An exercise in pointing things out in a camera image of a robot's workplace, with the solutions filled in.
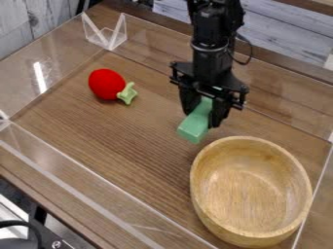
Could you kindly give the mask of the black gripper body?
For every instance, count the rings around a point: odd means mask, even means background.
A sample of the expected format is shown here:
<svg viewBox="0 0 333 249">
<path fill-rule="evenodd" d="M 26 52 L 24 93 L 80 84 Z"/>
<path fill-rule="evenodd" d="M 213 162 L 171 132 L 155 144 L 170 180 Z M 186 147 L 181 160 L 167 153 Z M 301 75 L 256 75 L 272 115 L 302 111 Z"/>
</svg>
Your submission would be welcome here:
<svg viewBox="0 0 333 249">
<path fill-rule="evenodd" d="M 171 76 L 170 82 L 187 88 L 193 88 L 202 97 L 214 99 L 217 97 L 232 96 L 232 108 L 244 109 L 246 94 L 250 92 L 248 85 L 234 76 L 230 70 L 226 70 L 215 78 L 199 77 L 194 74 L 193 63 L 174 61 L 170 64 Z"/>
</svg>

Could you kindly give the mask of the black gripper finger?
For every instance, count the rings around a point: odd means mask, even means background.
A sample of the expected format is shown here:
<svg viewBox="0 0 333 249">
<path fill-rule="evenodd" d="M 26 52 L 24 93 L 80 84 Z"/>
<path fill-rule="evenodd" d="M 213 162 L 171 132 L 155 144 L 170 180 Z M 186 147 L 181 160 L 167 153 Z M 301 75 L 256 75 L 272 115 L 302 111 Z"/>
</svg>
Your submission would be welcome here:
<svg viewBox="0 0 333 249">
<path fill-rule="evenodd" d="M 217 97 L 213 100 L 213 109 L 210 111 L 209 128 L 220 127 L 222 121 L 228 118 L 232 108 L 232 96 Z"/>
<path fill-rule="evenodd" d="M 201 94 L 193 88 L 181 86 L 179 99 L 183 113 L 189 115 L 201 103 Z"/>
</svg>

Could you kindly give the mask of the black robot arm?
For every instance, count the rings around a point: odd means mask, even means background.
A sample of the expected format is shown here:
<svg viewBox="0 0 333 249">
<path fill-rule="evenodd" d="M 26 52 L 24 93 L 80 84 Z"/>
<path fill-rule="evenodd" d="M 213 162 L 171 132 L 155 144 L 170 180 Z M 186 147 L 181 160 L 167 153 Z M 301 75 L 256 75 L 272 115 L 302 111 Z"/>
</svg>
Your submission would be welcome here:
<svg viewBox="0 0 333 249">
<path fill-rule="evenodd" d="M 189 115 L 206 97 L 213 101 L 209 128 L 220 127 L 230 109 L 244 109 L 248 85 L 233 73 L 238 29 L 245 24 L 241 0 L 187 0 L 193 24 L 191 61 L 170 64 L 170 82 L 178 86 L 183 113 Z"/>
</svg>

